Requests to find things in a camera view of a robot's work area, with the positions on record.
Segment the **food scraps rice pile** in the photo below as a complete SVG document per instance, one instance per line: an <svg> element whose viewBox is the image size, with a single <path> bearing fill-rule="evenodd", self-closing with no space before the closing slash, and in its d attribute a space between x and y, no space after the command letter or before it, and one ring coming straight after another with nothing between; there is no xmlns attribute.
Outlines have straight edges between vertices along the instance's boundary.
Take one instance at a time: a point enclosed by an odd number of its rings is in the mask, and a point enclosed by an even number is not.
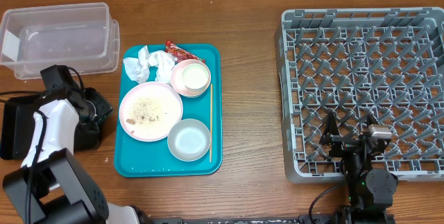
<svg viewBox="0 0 444 224"><path fill-rule="evenodd" d="M139 97L131 105L126 123L150 130L163 124L166 117L167 112L158 98Z"/></svg>

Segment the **large pink plate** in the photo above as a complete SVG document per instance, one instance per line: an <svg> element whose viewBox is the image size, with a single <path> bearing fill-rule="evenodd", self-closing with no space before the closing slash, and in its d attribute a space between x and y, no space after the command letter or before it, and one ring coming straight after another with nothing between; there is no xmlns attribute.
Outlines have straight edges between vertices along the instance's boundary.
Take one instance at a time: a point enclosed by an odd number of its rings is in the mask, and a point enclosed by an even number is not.
<svg viewBox="0 0 444 224"><path fill-rule="evenodd" d="M182 119L183 103L169 85L147 82L132 88L119 105L119 122L124 132L137 141L164 139Z"/></svg>

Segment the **white tissue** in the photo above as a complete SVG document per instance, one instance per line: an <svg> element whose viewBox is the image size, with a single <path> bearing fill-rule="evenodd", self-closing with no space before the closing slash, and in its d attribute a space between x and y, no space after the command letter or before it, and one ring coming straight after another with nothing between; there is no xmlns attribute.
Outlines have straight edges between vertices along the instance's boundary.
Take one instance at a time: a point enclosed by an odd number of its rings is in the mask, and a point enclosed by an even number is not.
<svg viewBox="0 0 444 224"><path fill-rule="evenodd" d="M129 79L139 84L148 81L151 67L157 68L156 82L171 84L171 74L176 63L171 54L165 51L150 53L148 47L144 46L136 58L124 58L123 65Z"/></svg>

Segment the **black rectangular tray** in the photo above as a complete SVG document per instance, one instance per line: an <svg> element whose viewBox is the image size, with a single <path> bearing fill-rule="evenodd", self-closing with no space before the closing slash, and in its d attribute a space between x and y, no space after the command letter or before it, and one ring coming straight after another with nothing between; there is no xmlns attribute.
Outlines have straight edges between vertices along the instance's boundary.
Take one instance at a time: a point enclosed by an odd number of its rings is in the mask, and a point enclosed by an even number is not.
<svg viewBox="0 0 444 224"><path fill-rule="evenodd" d="M5 104L1 128L1 159L22 160L31 146L35 121L34 101L38 95L17 96L8 101L18 105ZM79 123L74 135L74 150L97 149L101 145L99 126L95 123Z"/></svg>

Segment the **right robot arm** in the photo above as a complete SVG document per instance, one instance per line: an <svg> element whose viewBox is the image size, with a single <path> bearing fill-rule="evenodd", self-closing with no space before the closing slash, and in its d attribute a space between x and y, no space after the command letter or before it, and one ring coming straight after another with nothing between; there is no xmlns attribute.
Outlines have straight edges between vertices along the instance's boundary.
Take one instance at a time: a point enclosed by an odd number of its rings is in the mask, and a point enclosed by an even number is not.
<svg viewBox="0 0 444 224"><path fill-rule="evenodd" d="M330 146L330 157L341 159L341 172L348 187L348 206L338 208L328 223L394 223L386 213L393 204L398 177L384 169L374 168L372 159L384 153L391 143L392 132L377 122L373 115L366 117L367 129L357 138L342 137L335 115L328 112L320 144Z"/></svg>

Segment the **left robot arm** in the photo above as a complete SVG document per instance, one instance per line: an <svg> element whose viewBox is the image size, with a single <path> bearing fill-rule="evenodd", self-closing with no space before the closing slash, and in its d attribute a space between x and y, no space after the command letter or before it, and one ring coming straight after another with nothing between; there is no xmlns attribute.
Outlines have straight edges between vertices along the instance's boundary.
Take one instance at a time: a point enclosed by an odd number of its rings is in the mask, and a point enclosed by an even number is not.
<svg viewBox="0 0 444 224"><path fill-rule="evenodd" d="M131 206L109 203L73 155L80 120L67 99L43 98L21 167L6 175L3 189L25 223L141 223Z"/></svg>

